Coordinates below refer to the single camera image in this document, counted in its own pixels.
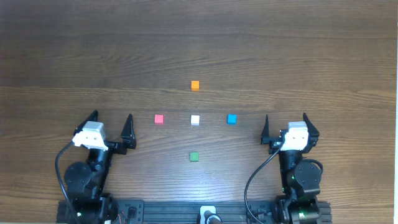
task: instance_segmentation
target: cube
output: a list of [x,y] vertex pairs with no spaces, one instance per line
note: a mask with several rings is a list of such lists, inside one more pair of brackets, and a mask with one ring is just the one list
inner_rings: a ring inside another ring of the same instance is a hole
[[199,152],[191,152],[189,157],[191,162],[199,162]]
[[230,125],[235,125],[236,124],[236,115],[235,114],[229,114],[226,123],[230,124]]
[[199,91],[199,81],[191,82],[191,91]]
[[163,125],[164,124],[164,115],[155,114],[155,124]]
[[199,115],[191,115],[191,125],[199,125]]

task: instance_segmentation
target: brown wood surface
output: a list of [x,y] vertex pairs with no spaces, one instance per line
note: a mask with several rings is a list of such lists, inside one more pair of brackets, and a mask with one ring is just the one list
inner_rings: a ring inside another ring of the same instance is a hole
[[[397,1],[2,0],[0,221],[55,221],[55,156],[97,109],[111,139],[134,117],[137,149],[108,176],[116,197],[242,201],[268,157],[266,114],[278,134],[307,112],[334,223],[392,223],[396,24]],[[87,152],[70,149],[62,172]],[[249,198],[279,194],[275,159]]]

